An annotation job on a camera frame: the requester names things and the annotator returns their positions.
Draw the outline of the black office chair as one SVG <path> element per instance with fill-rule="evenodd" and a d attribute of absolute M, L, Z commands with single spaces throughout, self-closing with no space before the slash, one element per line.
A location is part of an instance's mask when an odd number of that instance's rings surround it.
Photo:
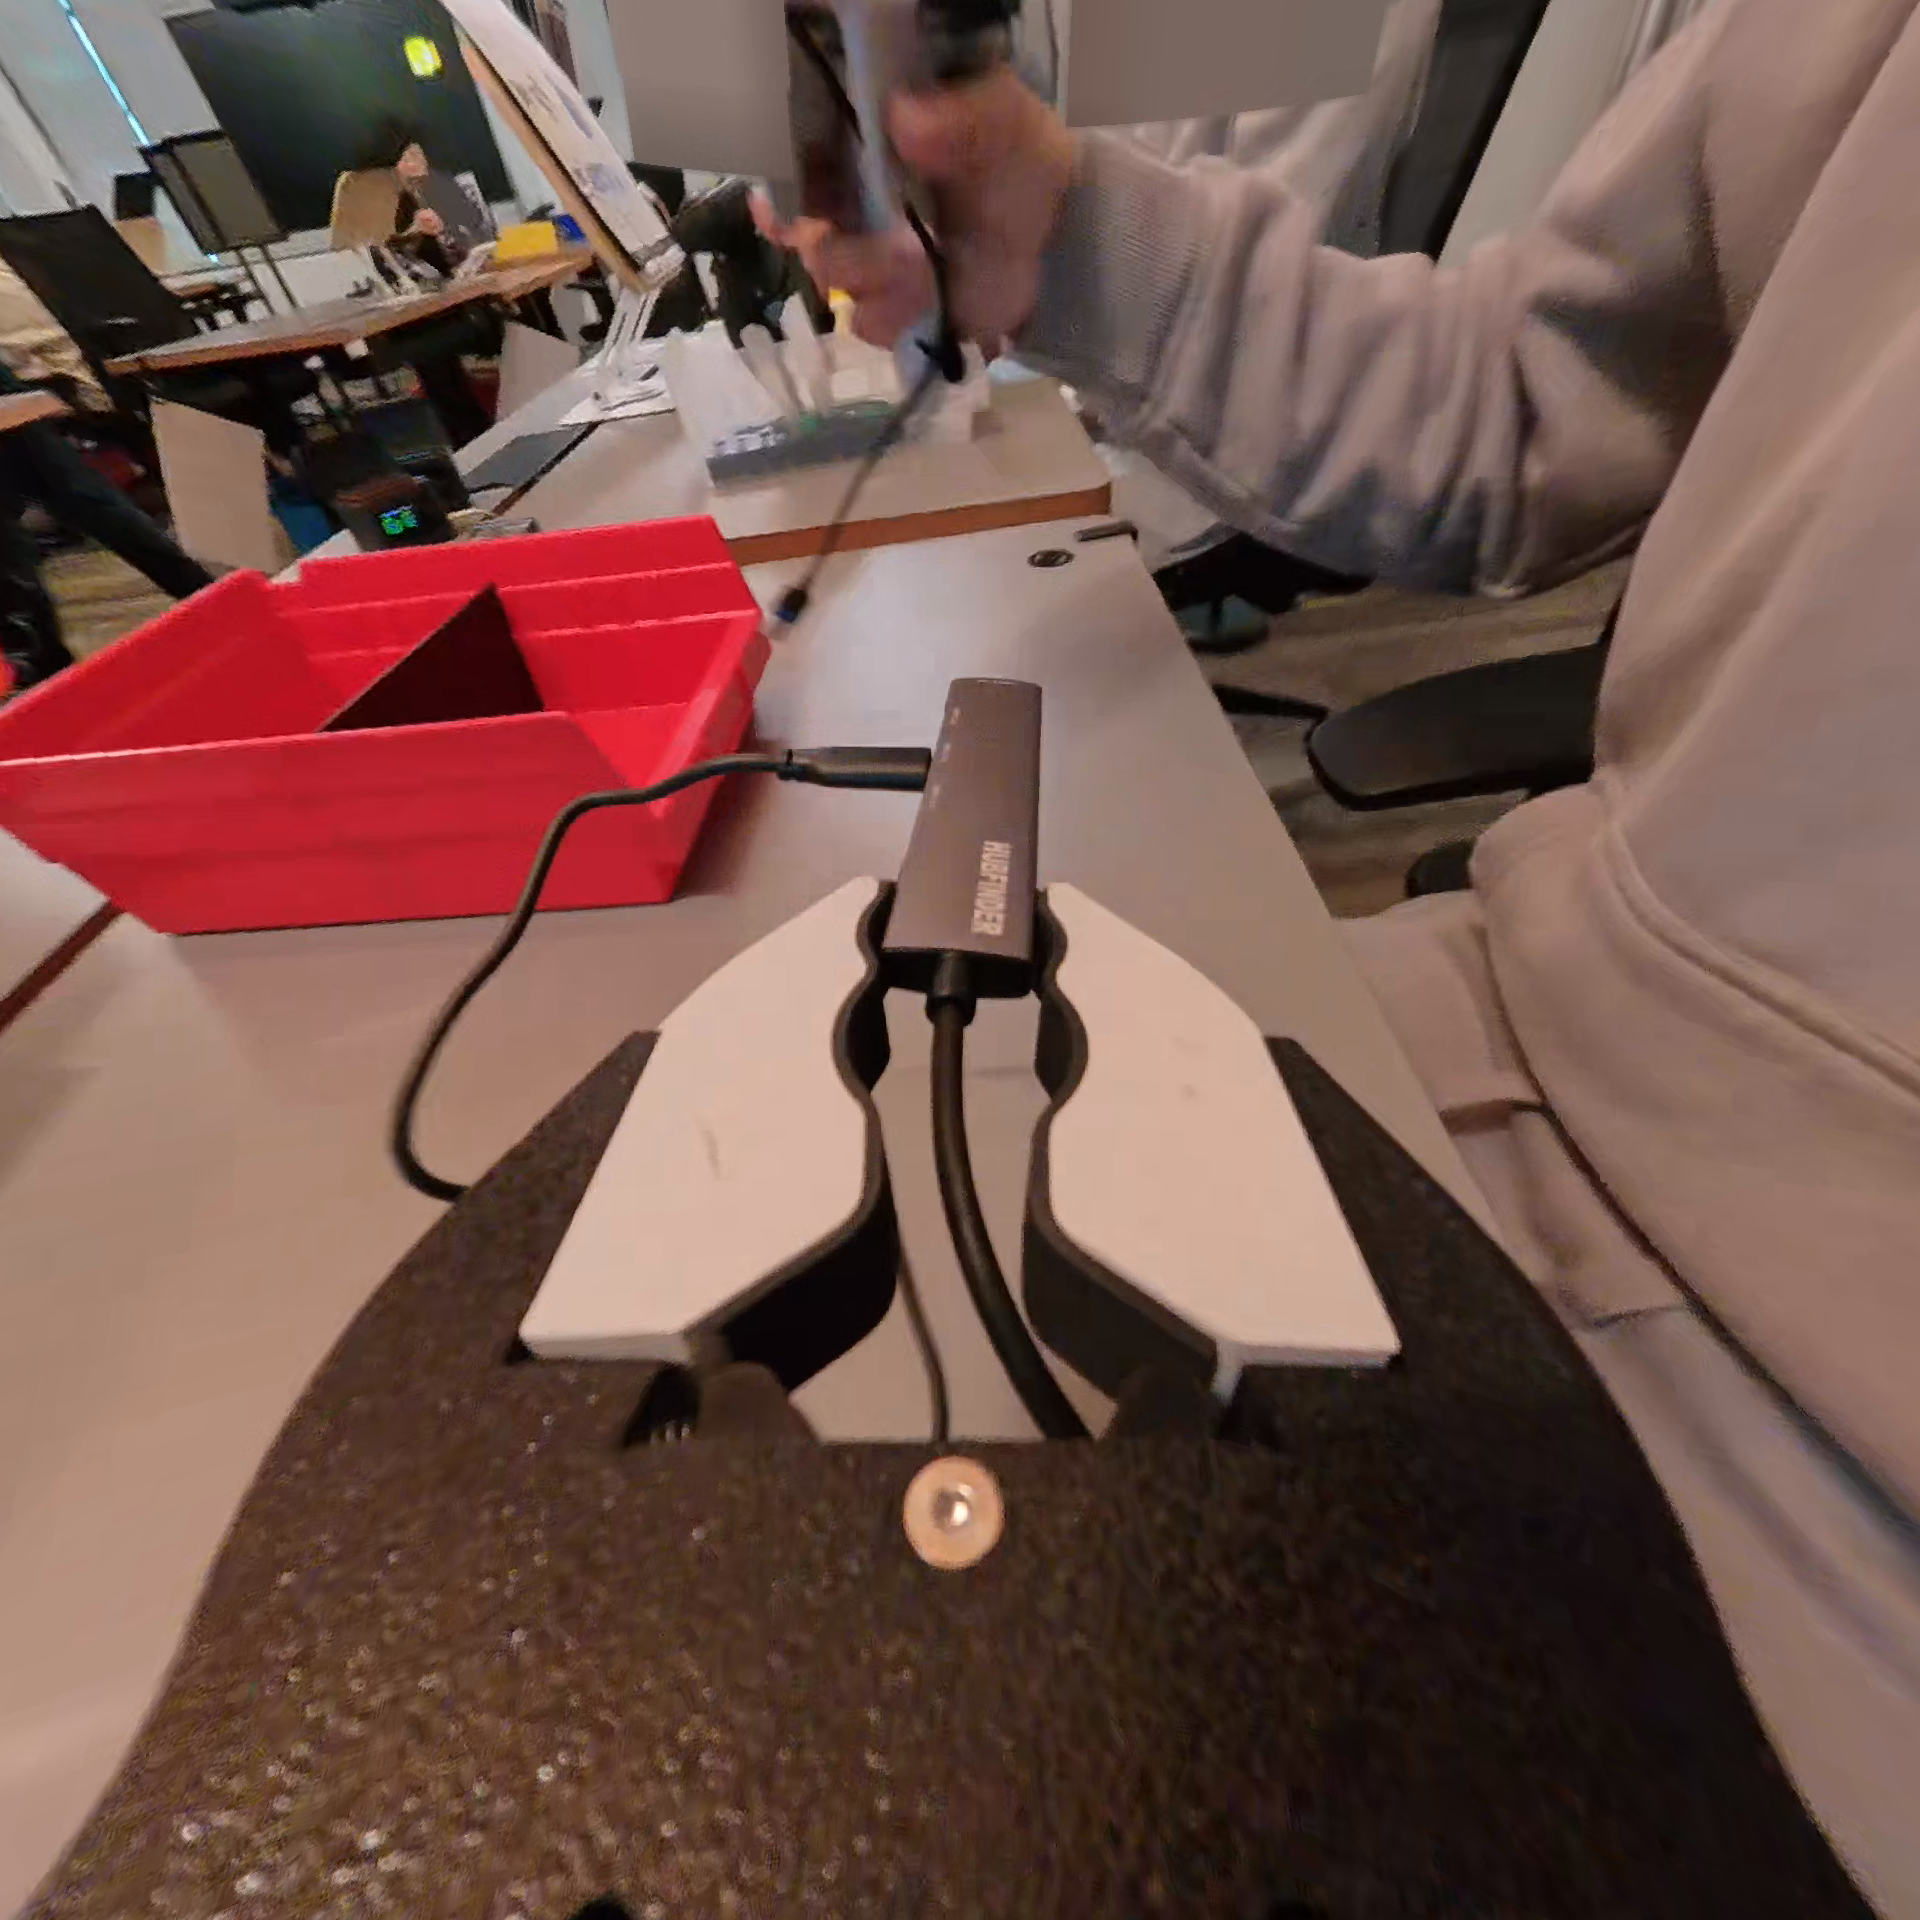
<path fill-rule="evenodd" d="M 132 393 L 110 361 L 201 337 L 180 297 L 95 206 L 8 214 L 2 258 L 76 342 L 110 402 Z"/>
<path fill-rule="evenodd" d="M 1324 902 L 1362 918 L 1457 889 L 1487 827 L 1593 771 L 1624 571 L 1498 603 L 1366 589 L 1203 656 Z"/>

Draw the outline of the laminated instruction sheet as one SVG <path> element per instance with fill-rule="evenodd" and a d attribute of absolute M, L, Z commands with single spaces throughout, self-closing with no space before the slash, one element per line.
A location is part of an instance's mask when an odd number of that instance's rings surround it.
<path fill-rule="evenodd" d="M 444 2 L 476 84 L 504 112 L 604 273 L 638 294 L 662 293 L 684 267 L 670 221 L 585 96 L 505 2 Z"/>

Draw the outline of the black charger with green display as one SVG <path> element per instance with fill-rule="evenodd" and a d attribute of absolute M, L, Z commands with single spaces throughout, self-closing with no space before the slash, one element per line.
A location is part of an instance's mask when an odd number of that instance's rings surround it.
<path fill-rule="evenodd" d="M 367 474 L 339 486 L 332 508 L 364 553 L 458 537 L 442 497 L 411 472 Z"/>

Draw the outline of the person's right forearm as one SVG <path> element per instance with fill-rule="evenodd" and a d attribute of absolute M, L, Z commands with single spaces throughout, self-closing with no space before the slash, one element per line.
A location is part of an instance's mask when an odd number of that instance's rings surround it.
<path fill-rule="evenodd" d="M 1082 136 L 1023 357 L 1218 521 L 1313 565 L 1512 595 L 1666 491 L 1687 244 L 1670 157 L 1599 128 L 1540 218 L 1446 269 L 1313 241 L 1263 178 Z"/>

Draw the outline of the large black screen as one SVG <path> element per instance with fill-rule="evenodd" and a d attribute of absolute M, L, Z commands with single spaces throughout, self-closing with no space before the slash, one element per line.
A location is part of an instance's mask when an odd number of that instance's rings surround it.
<path fill-rule="evenodd" d="M 488 204 L 516 196 L 436 2 L 209 8 L 164 22 L 214 120 L 291 230 L 330 226 L 339 176 L 410 145 Z"/>

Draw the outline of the white cardboard panel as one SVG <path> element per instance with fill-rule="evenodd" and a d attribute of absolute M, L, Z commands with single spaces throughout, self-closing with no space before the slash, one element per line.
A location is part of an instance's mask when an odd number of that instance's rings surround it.
<path fill-rule="evenodd" d="M 276 574 L 289 553 L 273 515 L 267 441 L 260 429 L 156 401 L 151 432 L 184 553 L 216 574 Z"/>

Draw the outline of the black bin divider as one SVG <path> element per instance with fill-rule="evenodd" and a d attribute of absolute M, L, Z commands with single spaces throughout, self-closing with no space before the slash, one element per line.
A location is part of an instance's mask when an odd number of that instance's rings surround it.
<path fill-rule="evenodd" d="M 545 698 L 496 585 L 479 588 L 322 732 L 420 730 L 543 714 Z"/>

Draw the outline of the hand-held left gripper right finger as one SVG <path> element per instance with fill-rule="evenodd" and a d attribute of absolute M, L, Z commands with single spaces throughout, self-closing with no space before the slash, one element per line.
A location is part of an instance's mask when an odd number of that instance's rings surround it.
<path fill-rule="evenodd" d="M 1380 1369 L 1401 1334 L 1263 1027 L 1090 893 L 1040 913 L 1024 1313 L 1106 1400 Z"/>

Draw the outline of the wooden table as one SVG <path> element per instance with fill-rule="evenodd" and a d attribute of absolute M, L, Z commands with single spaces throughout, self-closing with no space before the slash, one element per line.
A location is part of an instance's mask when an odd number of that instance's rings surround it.
<path fill-rule="evenodd" d="M 265 320 L 200 331 L 190 341 L 135 348 L 105 360 L 116 378 L 225 369 L 256 360 L 308 357 L 367 346 L 384 333 L 418 328 L 474 305 L 516 305 L 574 284 L 595 266 L 587 250 L 564 250 L 513 262 L 496 273 L 444 284 L 436 291 L 384 299 L 339 299 Z"/>

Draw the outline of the person's right hand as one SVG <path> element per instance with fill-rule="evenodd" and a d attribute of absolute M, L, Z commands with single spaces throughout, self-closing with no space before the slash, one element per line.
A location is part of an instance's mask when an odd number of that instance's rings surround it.
<path fill-rule="evenodd" d="M 902 89 L 888 117 L 896 161 L 930 206 L 943 277 L 906 228 L 847 233 L 809 218 L 786 221 L 761 194 L 750 198 L 754 224 L 795 250 L 824 291 L 851 297 L 865 342 L 896 348 L 943 305 L 962 341 L 998 352 L 1039 306 L 1074 136 L 1007 64 L 958 84 Z"/>

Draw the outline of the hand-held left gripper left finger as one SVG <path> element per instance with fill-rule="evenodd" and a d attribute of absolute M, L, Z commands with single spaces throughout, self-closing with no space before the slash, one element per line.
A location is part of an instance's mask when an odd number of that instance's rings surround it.
<path fill-rule="evenodd" d="M 883 1323 L 902 1252 L 874 1104 L 892 901 L 886 881 L 844 883 L 664 1020 L 519 1322 L 530 1355 L 746 1363 L 795 1390 Z"/>

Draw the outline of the clear plastic organizer tray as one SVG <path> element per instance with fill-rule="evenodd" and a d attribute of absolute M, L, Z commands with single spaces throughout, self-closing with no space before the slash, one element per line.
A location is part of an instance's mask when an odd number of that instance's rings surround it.
<path fill-rule="evenodd" d="M 962 349 L 962 374 L 950 381 L 919 337 L 894 349 L 842 331 L 747 349 L 710 328 L 673 331 L 652 352 L 718 486 L 856 461 L 875 445 L 972 441 L 993 404 L 978 348 Z"/>

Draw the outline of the red divided bin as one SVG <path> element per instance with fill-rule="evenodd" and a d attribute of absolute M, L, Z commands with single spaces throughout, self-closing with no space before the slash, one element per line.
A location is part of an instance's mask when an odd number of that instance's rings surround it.
<path fill-rule="evenodd" d="M 320 730 L 486 585 L 545 710 Z M 175 934 L 504 915 L 564 805 L 738 752 L 769 659 L 711 518 L 236 571 L 6 709 L 6 827 Z"/>

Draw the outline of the person's beige clothed body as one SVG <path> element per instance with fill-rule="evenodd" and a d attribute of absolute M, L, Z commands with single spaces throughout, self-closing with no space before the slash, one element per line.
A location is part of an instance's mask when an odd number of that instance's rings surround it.
<path fill-rule="evenodd" d="M 1718 5 L 1344 422 L 1519 593 L 1636 537 L 1596 773 L 1367 965 L 1916 1915 L 1916 5 Z"/>

